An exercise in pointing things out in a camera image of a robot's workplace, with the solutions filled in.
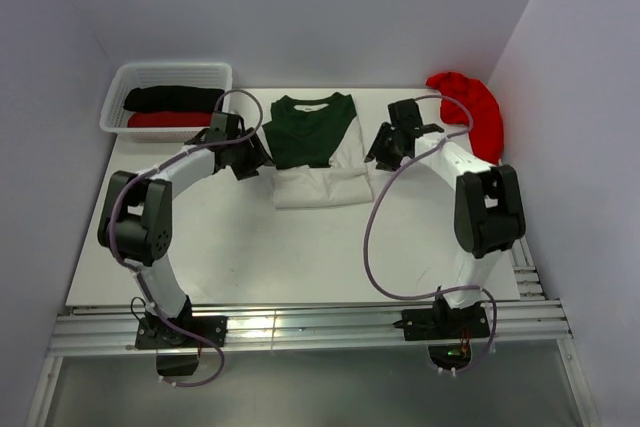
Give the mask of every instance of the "red cloth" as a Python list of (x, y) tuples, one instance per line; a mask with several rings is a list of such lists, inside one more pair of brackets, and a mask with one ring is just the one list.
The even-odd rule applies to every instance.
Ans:
[[(427, 79), (427, 87), (460, 101), (471, 112), (473, 130), (469, 132), (473, 154), (497, 164), (504, 148), (504, 129), (500, 107), (482, 82), (457, 72), (443, 72)], [(469, 125), (465, 113), (451, 101), (443, 100), (440, 118), (446, 124)]]
[(127, 127), (209, 127), (211, 114), (201, 112), (154, 112), (135, 113), (127, 122)]

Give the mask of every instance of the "metal frame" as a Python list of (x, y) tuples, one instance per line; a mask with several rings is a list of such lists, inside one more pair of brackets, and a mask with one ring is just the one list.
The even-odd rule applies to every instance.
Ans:
[[(521, 300), (498, 302), (496, 342), (557, 340), (584, 425), (601, 425), (575, 355), (571, 329), (561, 302), (546, 299), (524, 239), (514, 244), (511, 258)], [(400, 319), (403, 309), (428, 305), (429, 302), (347, 306), (194, 306), (193, 310), (196, 316), (227, 316), (224, 350), (247, 352), (415, 345), (405, 342), (402, 330), (393, 328), (393, 323)], [(490, 306), (485, 307), (490, 315)], [(128, 306), (74, 308), (69, 310), (69, 315), (59, 316), (27, 425), (40, 427), (45, 424), (65, 357), (155, 355), (156, 351), (134, 349), (137, 327)], [(444, 343), (447, 342), (429, 342), (429, 345)], [(194, 351), (170, 349), (162, 352)]]

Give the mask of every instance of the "folded t-shirt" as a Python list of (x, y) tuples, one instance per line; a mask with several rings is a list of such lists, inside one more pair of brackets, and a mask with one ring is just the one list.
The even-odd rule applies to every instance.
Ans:
[(133, 114), (127, 122), (129, 128), (145, 127), (209, 127), (211, 114), (200, 112), (155, 112)]
[(146, 89), (133, 89), (124, 99), (122, 108), (129, 112), (203, 112), (210, 114), (221, 89), (201, 89), (181, 85), (159, 85)]
[(371, 202), (360, 122), (353, 98), (284, 96), (263, 126), (276, 165), (273, 203), (302, 209)]

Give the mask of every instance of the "black mounting bracket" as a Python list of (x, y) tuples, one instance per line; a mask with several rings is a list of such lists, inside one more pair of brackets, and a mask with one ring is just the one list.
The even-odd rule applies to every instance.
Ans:
[(452, 309), (443, 297), (436, 298), (428, 309), (407, 309), (393, 326), (402, 329), (404, 340), (455, 340), (467, 329), (469, 337), (489, 337), (489, 322), (484, 308), (476, 302), (464, 309)]
[(415, 141), (430, 132), (444, 132), (437, 124), (422, 124), (418, 103), (413, 99), (389, 104), (389, 119), (384, 122), (365, 157), (365, 162), (376, 160), (376, 169), (395, 171), (405, 157), (415, 157)]
[[(186, 145), (211, 144), (238, 139), (253, 132), (253, 128), (245, 130), (244, 120), (236, 114), (214, 112), (209, 127), (202, 129), (195, 137), (185, 142)], [(273, 166), (273, 160), (262, 145), (257, 135), (244, 142), (219, 147), (210, 147), (216, 154), (213, 173), (227, 166), (231, 167), (237, 180), (244, 180), (258, 175), (258, 167)]]
[[(187, 297), (180, 314), (169, 321), (182, 329), (210, 340), (218, 347), (223, 347), (227, 335), (228, 318), (218, 316), (193, 317), (191, 301)], [(145, 311), (144, 318), (138, 323), (136, 333), (136, 350), (163, 349), (200, 349), (199, 341), (176, 332), (160, 318)], [(156, 356), (156, 370), (163, 377), (192, 375), (200, 363), (199, 354), (159, 354)]]

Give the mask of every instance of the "plastic basket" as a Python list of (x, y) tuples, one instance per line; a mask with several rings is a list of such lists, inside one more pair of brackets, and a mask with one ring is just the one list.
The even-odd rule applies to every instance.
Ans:
[[(133, 89), (156, 85), (184, 85), (231, 89), (232, 75), (229, 64), (217, 62), (136, 62), (118, 69), (111, 82), (100, 114), (100, 128), (105, 132), (127, 135), (141, 142), (184, 142), (202, 127), (127, 127), (133, 115), (122, 108), (124, 99)], [(223, 110), (229, 111), (229, 97), (224, 99)]]

